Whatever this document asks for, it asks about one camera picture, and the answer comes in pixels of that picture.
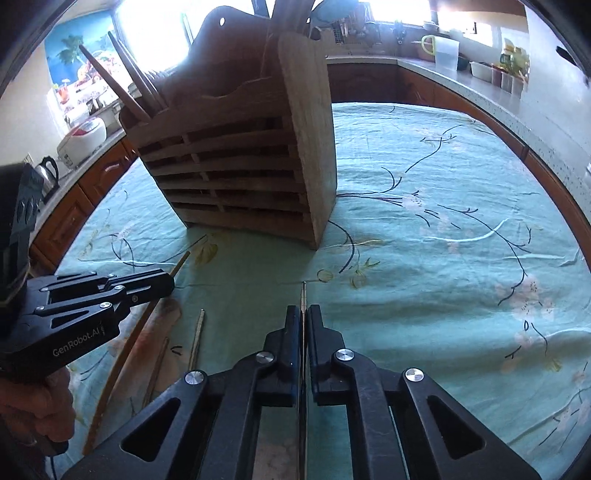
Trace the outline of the person's left hand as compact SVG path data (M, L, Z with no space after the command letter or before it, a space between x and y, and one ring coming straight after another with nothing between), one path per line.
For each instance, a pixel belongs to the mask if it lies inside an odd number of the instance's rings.
M55 443L69 441L76 416L69 384L66 367L40 384L1 379L1 419L11 439L26 446L32 446L37 436Z

